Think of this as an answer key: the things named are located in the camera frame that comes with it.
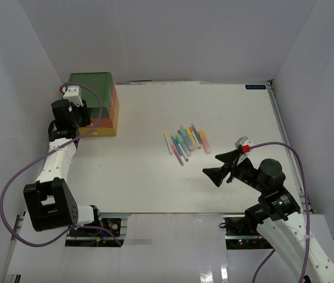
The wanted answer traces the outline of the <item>yellow highlighter marker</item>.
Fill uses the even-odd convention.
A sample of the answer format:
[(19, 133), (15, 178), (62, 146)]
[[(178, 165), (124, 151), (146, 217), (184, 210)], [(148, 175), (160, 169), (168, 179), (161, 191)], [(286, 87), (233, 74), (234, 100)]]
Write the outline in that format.
[(194, 138), (194, 136), (192, 134), (191, 129), (189, 127), (187, 127), (187, 128), (185, 128), (185, 131), (186, 131), (187, 136), (190, 139), (190, 142), (192, 144), (192, 146), (191, 146), (192, 150), (197, 149), (198, 148), (198, 144), (197, 144), (197, 142), (196, 142), (196, 140), (195, 140), (195, 138)]

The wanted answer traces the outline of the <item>teal highlighter marker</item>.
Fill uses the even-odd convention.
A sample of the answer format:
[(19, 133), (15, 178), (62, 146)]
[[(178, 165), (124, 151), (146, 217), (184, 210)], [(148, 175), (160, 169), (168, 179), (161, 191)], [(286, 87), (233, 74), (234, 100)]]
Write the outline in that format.
[(176, 139), (177, 139), (177, 141), (179, 141), (179, 144), (181, 145), (181, 148), (182, 148), (182, 150), (184, 151), (185, 156), (186, 156), (186, 157), (190, 157), (190, 156), (191, 156), (191, 152), (190, 152), (189, 149), (187, 148), (187, 146), (186, 146), (186, 144), (185, 144), (185, 142), (184, 142), (182, 136), (181, 136), (179, 133), (176, 135)]

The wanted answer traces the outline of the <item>orange cap highlighter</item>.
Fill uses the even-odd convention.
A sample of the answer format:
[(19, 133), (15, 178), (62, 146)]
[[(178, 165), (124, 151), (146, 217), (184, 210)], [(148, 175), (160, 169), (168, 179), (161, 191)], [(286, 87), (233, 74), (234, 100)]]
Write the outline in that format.
[(206, 154), (210, 154), (211, 153), (211, 149), (209, 147), (209, 144), (208, 144), (208, 140), (207, 140), (207, 137), (206, 137), (206, 134), (203, 130), (200, 130), (198, 132), (199, 134), (199, 137), (201, 139), (201, 142), (202, 142), (202, 146), (203, 146), (203, 149), (204, 149), (204, 152)]

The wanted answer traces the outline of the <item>green top drawer box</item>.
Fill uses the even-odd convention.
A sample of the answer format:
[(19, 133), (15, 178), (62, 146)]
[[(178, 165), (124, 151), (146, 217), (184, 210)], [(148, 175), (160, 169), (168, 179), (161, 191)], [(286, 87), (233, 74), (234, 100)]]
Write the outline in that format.
[[(101, 118), (109, 118), (112, 109), (113, 78), (110, 72), (102, 73), (71, 73), (69, 83), (82, 84), (93, 90), (99, 97), (102, 108)], [(99, 118), (99, 102), (97, 98), (85, 88), (81, 89), (81, 97), (86, 101), (91, 118)]]

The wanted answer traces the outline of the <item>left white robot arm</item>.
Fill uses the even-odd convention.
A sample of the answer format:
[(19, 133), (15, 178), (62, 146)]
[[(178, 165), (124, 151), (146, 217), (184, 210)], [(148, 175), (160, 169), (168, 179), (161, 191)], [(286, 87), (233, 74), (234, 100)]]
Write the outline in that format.
[(37, 232), (82, 225), (89, 235), (97, 235), (103, 221), (94, 205), (79, 206), (71, 193), (67, 176), (78, 148), (79, 128), (91, 124), (87, 104), (80, 99), (53, 102), (54, 120), (48, 128), (49, 152), (36, 181), (25, 185), (23, 194), (33, 228)]

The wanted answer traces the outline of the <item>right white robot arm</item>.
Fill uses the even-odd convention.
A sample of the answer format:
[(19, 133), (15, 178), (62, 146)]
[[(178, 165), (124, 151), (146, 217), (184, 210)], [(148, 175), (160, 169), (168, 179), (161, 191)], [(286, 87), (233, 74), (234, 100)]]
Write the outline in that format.
[(217, 186), (237, 179), (261, 195), (244, 212), (241, 227), (260, 234), (272, 246), (299, 282), (334, 282), (334, 263), (308, 228), (300, 205), (284, 187), (285, 174), (274, 159), (264, 159), (255, 168), (246, 158), (245, 146), (216, 155), (221, 167), (203, 169)]

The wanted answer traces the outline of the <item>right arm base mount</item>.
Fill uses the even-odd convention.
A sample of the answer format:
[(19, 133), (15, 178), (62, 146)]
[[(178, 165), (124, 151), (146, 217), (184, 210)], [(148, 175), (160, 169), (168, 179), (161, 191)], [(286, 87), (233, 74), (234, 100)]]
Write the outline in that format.
[(243, 221), (244, 215), (224, 215), (219, 227), (224, 230), (227, 250), (271, 249), (270, 243)]

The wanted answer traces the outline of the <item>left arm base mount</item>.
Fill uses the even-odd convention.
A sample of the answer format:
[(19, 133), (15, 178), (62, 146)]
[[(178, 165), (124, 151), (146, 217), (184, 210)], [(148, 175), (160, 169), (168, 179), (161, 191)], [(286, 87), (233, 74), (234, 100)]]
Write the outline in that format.
[(125, 240), (121, 218), (101, 218), (67, 234), (65, 246), (81, 248), (120, 248)]

